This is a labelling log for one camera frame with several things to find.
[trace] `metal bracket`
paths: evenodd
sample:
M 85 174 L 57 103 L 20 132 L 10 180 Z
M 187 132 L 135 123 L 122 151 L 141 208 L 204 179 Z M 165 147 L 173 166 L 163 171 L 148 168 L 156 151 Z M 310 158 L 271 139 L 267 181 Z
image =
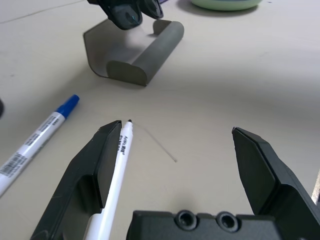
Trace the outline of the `metal bracket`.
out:
M 146 86 L 184 35 L 178 21 L 156 20 L 153 34 L 105 20 L 83 34 L 89 66 L 100 77 Z

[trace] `white table surface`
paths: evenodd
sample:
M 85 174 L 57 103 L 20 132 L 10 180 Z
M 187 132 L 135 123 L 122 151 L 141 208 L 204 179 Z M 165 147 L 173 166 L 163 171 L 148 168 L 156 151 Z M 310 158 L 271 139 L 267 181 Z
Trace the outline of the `white table surface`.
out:
M 138 209 L 251 214 L 233 126 L 269 141 L 312 194 L 320 168 L 320 1 L 265 0 L 227 14 L 169 0 L 164 19 L 180 21 L 185 34 L 145 88 L 91 71 L 82 35 L 106 15 L 86 1 L 70 3 L 0 3 L 0 164 L 56 107 L 80 96 L 0 198 L 1 240 L 30 238 L 71 159 L 114 120 L 135 125 L 111 240 L 125 239 Z M 144 16 L 146 33 L 152 22 Z

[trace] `white pen barrel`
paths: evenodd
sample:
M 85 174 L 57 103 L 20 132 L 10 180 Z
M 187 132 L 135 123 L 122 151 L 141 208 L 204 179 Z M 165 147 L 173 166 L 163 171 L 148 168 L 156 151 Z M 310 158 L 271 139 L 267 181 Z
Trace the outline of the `white pen barrel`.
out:
M 132 123 L 128 121 L 121 130 L 113 177 L 101 214 L 94 214 L 87 229 L 86 240 L 108 240 L 115 217 L 121 185 L 124 179 L 130 147 L 133 139 Z
M 64 121 L 65 117 L 63 115 L 53 112 L 9 160 L 2 165 L 0 168 L 0 197 Z

